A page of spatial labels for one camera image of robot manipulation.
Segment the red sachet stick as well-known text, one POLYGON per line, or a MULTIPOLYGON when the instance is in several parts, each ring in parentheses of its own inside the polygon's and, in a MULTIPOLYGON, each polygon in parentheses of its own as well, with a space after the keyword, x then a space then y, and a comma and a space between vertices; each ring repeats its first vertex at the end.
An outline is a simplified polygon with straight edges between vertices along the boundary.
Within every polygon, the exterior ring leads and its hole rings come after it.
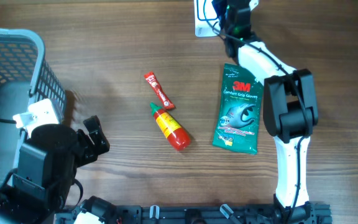
POLYGON ((163 88, 161 87, 161 84, 157 80, 157 77, 155 76, 154 72, 149 72, 144 75, 144 78, 146 82, 152 87, 155 94, 158 96, 159 100, 163 104, 163 107, 166 110, 174 109, 175 105, 173 102, 169 99, 169 97, 165 94, 163 88))

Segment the red sauce bottle green cap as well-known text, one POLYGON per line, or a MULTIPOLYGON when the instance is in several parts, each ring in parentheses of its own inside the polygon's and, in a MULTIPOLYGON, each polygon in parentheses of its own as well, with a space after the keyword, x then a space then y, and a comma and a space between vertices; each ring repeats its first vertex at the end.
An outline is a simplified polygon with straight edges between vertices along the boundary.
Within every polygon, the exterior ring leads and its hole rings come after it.
POLYGON ((186 130, 165 109, 155 103, 151 103, 150 108, 155 122, 174 149, 182 151, 191 144, 186 130))

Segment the green glove package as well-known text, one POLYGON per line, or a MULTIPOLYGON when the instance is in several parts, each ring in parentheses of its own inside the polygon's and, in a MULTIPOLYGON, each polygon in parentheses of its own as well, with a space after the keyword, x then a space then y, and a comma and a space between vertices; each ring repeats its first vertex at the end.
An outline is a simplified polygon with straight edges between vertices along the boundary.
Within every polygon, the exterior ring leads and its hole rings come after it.
POLYGON ((257 154, 263 85, 247 69, 225 64, 221 101, 212 145, 257 154))

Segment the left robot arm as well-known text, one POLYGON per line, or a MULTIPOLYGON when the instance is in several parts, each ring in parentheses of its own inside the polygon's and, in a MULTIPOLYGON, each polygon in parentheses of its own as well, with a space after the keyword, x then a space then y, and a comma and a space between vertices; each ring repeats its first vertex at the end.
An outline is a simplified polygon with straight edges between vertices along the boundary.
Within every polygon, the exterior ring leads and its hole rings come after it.
POLYGON ((64 124, 44 124, 19 149, 18 166, 0 185, 0 223, 52 223, 55 216, 74 220, 80 209, 66 208, 79 167, 97 161, 110 149, 100 120, 84 120, 86 131, 64 124))

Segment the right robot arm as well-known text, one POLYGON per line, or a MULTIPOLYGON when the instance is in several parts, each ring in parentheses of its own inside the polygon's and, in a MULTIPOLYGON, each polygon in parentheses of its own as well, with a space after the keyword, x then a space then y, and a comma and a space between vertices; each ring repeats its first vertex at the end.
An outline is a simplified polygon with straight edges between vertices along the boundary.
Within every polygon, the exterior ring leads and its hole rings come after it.
POLYGON ((277 149, 278 184, 275 222, 315 222, 306 189, 306 157, 318 107, 312 73, 279 60, 251 29, 250 15, 258 1, 212 1, 226 53, 253 73, 264 86, 263 121, 277 149))

